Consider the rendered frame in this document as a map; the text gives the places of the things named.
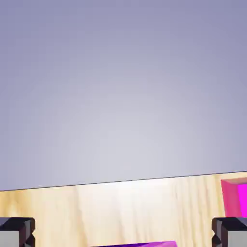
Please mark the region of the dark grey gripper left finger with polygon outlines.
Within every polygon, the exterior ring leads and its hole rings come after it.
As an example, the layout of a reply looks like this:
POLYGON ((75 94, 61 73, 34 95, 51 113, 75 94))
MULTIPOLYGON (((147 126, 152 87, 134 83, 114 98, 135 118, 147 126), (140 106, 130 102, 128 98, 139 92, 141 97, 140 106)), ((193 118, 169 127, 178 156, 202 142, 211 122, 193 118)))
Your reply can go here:
POLYGON ((35 247, 35 227, 34 218, 0 218, 0 247, 35 247))

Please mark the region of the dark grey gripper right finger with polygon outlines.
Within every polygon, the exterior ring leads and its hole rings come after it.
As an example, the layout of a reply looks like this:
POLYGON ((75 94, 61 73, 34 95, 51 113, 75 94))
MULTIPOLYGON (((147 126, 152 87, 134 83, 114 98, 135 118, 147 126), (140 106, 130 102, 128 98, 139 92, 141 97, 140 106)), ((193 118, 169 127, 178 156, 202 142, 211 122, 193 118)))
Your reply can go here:
POLYGON ((212 231, 212 247, 247 247, 247 218, 213 218, 212 231))

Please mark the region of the small purple cube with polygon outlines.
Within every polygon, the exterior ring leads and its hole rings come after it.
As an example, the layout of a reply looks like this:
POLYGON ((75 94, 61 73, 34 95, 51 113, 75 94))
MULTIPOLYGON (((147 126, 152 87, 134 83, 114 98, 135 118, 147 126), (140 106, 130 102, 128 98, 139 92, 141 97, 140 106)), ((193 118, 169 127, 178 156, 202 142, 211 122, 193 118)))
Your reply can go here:
POLYGON ((97 247, 178 247, 178 246, 175 241, 161 241, 161 242, 120 244, 120 245, 108 245, 108 246, 97 246, 97 247))

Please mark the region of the large pink box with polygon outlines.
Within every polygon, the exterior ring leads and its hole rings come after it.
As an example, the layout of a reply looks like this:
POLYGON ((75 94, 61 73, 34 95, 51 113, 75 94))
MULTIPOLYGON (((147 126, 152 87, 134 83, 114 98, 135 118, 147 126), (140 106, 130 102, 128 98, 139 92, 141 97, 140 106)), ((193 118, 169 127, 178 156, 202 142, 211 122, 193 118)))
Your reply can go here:
POLYGON ((222 179, 221 189, 225 216, 247 218, 247 177, 222 179))

